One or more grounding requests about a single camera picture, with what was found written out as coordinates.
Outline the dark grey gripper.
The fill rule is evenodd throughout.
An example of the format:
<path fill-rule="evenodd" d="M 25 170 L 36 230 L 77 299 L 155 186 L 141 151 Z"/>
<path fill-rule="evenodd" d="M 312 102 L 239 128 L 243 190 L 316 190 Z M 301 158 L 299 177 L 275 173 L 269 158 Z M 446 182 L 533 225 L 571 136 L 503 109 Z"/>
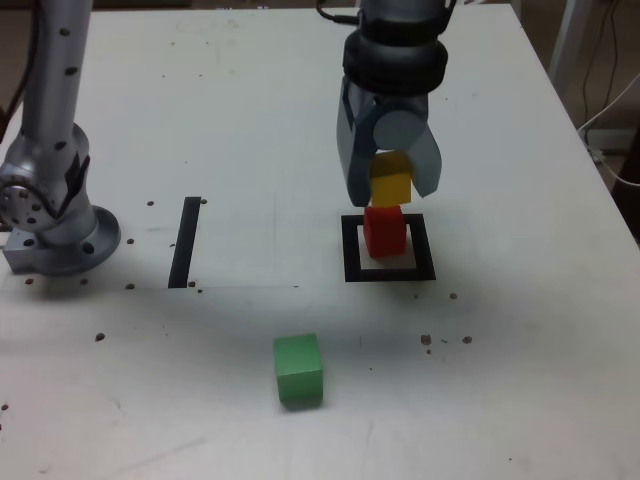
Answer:
<path fill-rule="evenodd" d="M 438 189 L 442 158 L 428 117 L 428 95 L 372 95 L 342 78 L 336 141 L 354 206 L 366 207 L 370 202 L 370 163 L 371 179 L 408 174 L 421 198 Z"/>

